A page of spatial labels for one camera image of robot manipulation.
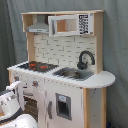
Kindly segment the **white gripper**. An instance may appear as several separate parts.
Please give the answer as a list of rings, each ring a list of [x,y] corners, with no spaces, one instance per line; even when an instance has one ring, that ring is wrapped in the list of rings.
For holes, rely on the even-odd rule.
[[[16,81],[0,92],[0,108],[4,117],[13,116],[19,109],[24,109],[22,82]]]

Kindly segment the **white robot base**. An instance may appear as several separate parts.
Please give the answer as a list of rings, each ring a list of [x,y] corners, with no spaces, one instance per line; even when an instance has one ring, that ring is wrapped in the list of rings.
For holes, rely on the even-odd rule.
[[[3,124],[0,128],[39,128],[37,121],[29,114],[22,114],[15,120]]]

